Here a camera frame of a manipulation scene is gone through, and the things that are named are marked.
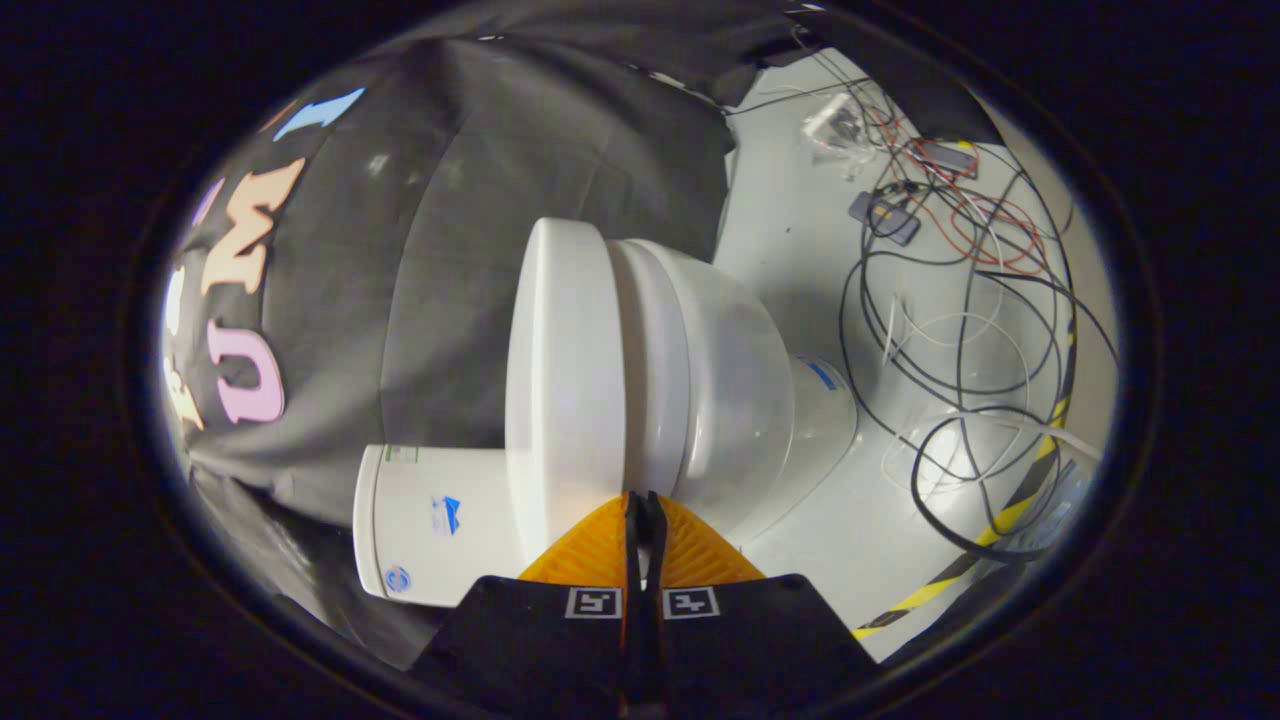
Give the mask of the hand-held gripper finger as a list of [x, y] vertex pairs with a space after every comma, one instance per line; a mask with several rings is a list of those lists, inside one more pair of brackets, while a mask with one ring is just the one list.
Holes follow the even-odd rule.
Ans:
[[881, 676], [801, 574], [768, 577], [694, 511], [649, 493], [643, 698], [663, 719], [810, 719]]
[[411, 676], [468, 719], [616, 719], [641, 501], [608, 500], [516, 578], [477, 579]]

